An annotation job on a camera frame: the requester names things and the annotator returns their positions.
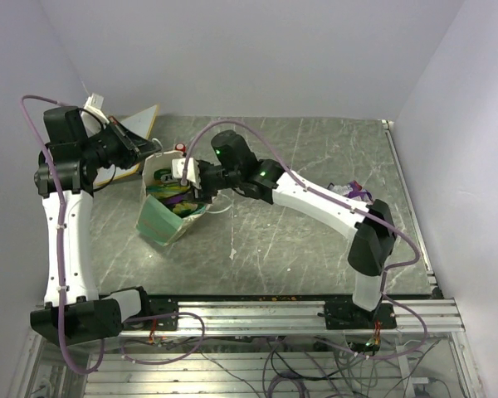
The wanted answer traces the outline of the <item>green illustrated paper bag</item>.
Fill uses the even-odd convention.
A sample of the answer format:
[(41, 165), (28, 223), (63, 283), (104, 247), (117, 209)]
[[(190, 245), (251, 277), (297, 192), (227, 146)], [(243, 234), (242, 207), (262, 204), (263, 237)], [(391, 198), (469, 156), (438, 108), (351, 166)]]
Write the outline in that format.
[(162, 245), (178, 240), (204, 214), (222, 214), (230, 205), (217, 207), (219, 200), (211, 204), (197, 199), (191, 185), (158, 186), (153, 184), (153, 173), (160, 168), (170, 168), (178, 157), (176, 150), (156, 153), (145, 160), (140, 189), (141, 207), (136, 221), (137, 231), (144, 237)]

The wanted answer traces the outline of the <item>purple Fox's candy packet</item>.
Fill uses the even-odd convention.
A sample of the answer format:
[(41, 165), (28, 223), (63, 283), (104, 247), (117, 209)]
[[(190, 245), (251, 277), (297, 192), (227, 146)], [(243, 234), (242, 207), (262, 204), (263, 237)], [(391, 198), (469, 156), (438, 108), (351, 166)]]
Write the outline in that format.
[(355, 180), (345, 185), (335, 185), (333, 183), (330, 183), (327, 186), (327, 189), (338, 195), (341, 195), (349, 199), (353, 199), (355, 201), (362, 201), (368, 204), (372, 204), (374, 202), (372, 194), (369, 191), (365, 190)]

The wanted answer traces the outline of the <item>green Fox's candy packet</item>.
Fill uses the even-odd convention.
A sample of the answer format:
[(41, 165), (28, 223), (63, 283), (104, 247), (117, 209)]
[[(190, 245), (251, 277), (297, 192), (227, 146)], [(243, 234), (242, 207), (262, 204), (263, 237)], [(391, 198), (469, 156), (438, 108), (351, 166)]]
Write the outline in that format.
[(173, 175), (170, 168), (160, 168), (153, 173), (153, 184), (158, 186), (177, 186), (179, 184), (179, 180)]

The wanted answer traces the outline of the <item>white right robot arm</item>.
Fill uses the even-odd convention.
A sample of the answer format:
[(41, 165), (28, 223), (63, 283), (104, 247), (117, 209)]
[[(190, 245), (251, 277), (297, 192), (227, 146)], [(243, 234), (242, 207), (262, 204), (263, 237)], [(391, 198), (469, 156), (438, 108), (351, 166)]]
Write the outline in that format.
[(188, 178), (202, 200), (224, 189), (309, 216), (350, 239), (348, 263), (355, 272), (350, 321), (367, 328), (378, 319), (383, 268), (396, 240), (388, 204), (343, 197), (287, 171), (276, 160), (259, 159), (232, 130), (212, 138), (218, 163), (190, 158)]

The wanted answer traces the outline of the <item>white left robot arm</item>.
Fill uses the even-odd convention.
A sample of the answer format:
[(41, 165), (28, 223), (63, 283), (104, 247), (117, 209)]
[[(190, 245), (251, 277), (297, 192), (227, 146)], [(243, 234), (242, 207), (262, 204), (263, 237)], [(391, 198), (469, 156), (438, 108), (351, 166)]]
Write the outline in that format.
[(31, 312), (30, 324), (57, 346), (116, 337), (125, 322), (143, 329), (153, 317), (141, 287), (99, 296), (90, 262), (90, 214), (101, 168), (132, 168), (161, 147), (113, 116), (88, 135), (83, 112), (76, 106), (44, 112), (49, 141), (34, 176), (47, 222), (49, 271), (44, 307)]

